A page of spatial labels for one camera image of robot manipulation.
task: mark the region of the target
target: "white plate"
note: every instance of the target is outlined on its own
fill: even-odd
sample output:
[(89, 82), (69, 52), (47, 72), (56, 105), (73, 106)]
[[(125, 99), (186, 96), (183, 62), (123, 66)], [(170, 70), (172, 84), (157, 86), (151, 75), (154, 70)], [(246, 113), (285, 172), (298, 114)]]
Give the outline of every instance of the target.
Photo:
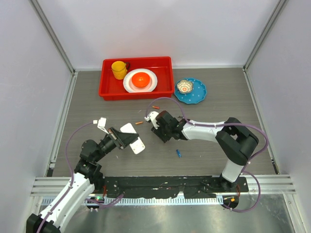
[[(143, 88), (136, 87), (131, 81), (133, 75), (139, 72), (147, 73), (150, 76), (151, 81), (146, 87), (143, 87)], [(156, 85), (157, 85), (156, 74), (154, 74), (151, 70), (148, 70), (148, 69), (134, 69), (131, 72), (129, 72), (123, 79), (124, 89), (130, 93), (151, 92), (155, 89)]]

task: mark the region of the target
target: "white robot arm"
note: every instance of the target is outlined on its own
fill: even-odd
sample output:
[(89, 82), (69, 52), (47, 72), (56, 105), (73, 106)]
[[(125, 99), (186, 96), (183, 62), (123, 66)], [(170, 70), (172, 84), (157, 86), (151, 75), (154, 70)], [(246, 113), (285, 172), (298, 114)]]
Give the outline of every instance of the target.
[(235, 181), (259, 142), (258, 138), (246, 127), (217, 127), (217, 125), (223, 125), (224, 123), (240, 123), (232, 117), (226, 122), (217, 123), (185, 121), (184, 119), (178, 121), (167, 111), (162, 111), (160, 114), (152, 111), (145, 117), (145, 120), (153, 124), (151, 131), (164, 143), (172, 137), (177, 140), (201, 139), (219, 143), (228, 157), (221, 174), (223, 178), (222, 187), (226, 190), (236, 185)]

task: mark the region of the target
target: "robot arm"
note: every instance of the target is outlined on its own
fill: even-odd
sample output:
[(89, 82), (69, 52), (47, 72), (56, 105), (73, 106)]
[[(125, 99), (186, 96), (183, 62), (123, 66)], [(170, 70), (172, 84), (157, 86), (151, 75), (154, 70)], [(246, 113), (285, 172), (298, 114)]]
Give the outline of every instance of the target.
[(201, 139), (217, 142), (228, 157), (221, 174), (221, 186), (225, 190), (236, 186), (237, 178), (259, 142), (258, 138), (244, 126), (216, 127), (224, 123), (240, 123), (232, 117), (226, 122), (204, 123), (190, 120), (190, 124), (185, 119), (178, 121), (167, 111), (162, 111), (160, 114), (153, 111), (145, 120), (153, 124), (151, 131), (164, 143), (172, 137), (176, 140)]
[(114, 148), (122, 150), (130, 145), (134, 153), (139, 153), (145, 148), (131, 124), (121, 127), (121, 131), (111, 127), (107, 133), (98, 144), (93, 140), (83, 143), (80, 161), (74, 170), (73, 184), (71, 185), (70, 180), (55, 200), (38, 216), (30, 215), (26, 224), (26, 233), (36, 233), (45, 216), (48, 217), (40, 233), (64, 232), (81, 203), (94, 190), (99, 190), (104, 185), (104, 176), (100, 172), (102, 166), (97, 162)]

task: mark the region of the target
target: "gray floor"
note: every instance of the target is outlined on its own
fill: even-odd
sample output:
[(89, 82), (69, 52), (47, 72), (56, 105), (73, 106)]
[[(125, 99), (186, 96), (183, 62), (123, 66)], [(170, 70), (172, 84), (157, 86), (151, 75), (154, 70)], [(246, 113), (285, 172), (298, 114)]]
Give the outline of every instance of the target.
[[(253, 205), (243, 195), (237, 209)], [(234, 213), (220, 205), (124, 206), (90, 212), (81, 207), (65, 233), (294, 233), (283, 195), (262, 195), (258, 206)]]
[[(195, 105), (182, 104), (188, 118), (202, 122), (225, 121), (236, 117), (243, 123), (259, 127), (258, 118), (241, 68), (222, 69), (176, 69), (175, 81), (186, 77), (200, 79), (208, 90), (206, 99)], [(119, 129), (130, 122), (144, 120), (145, 109), (150, 100), (104, 101), (98, 96), (100, 72), (79, 72), (73, 92), (68, 117), (55, 164), (53, 176), (69, 176), (64, 150), (65, 143), (72, 132), (81, 125), (100, 117), (106, 117), (107, 127)], [(172, 116), (181, 115), (172, 101), (161, 100), (156, 103), (161, 110)], [(146, 149), (135, 155), (130, 148), (114, 150), (104, 157), (100, 164), (102, 173), (109, 176), (164, 176), (164, 175), (217, 175), (225, 166), (227, 157), (216, 143), (207, 141), (171, 141), (163, 144), (150, 129), (151, 124), (134, 125)], [(258, 149), (263, 146), (260, 139)], [(95, 125), (80, 130), (71, 140), (68, 155), (73, 167), (79, 161), (81, 144), (87, 139), (97, 142), (104, 133)], [(179, 149), (182, 158), (178, 158)], [(274, 174), (268, 152), (252, 161), (247, 168), (255, 174)]]

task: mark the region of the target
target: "polka dot plate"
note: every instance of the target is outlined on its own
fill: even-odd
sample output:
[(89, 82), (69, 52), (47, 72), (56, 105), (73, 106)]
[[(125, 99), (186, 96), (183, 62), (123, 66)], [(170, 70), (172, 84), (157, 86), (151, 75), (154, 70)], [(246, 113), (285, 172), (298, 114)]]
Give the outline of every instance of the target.
[(185, 78), (185, 80), (188, 80), (193, 83), (193, 90), (190, 93), (181, 94), (177, 88), (177, 84), (180, 82), (178, 81), (175, 84), (175, 92), (174, 92), (177, 99), (186, 104), (196, 104), (203, 101), (207, 95), (207, 88), (204, 85), (204, 83), (195, 78)]

